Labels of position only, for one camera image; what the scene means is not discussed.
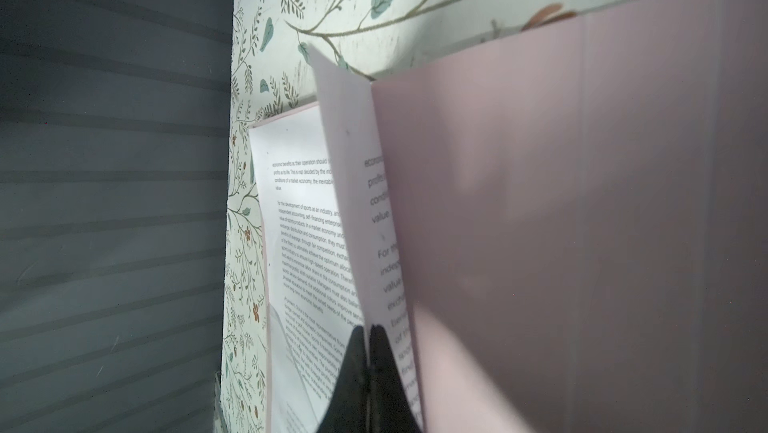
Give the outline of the white printed paper sheet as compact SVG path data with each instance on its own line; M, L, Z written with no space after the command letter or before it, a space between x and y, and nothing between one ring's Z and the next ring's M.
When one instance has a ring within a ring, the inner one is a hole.
M276 116L249 137L266 273L269 429L314 432L363 321L321 111Z

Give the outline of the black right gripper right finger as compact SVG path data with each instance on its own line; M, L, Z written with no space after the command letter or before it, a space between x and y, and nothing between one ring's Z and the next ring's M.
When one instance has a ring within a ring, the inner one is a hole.
M369 431L373 433L420 433L386 333L373 325L370 347Z

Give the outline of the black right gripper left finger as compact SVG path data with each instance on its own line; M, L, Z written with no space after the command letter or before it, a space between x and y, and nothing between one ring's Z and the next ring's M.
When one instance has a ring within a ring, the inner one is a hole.
M367 431L369 371L364 328L351 332L327 411L318 433Z

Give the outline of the pink file folder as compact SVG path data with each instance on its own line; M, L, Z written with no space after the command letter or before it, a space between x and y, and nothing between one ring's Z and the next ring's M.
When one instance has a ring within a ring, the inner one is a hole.
M369 82L426 432L767 428L767 0Z

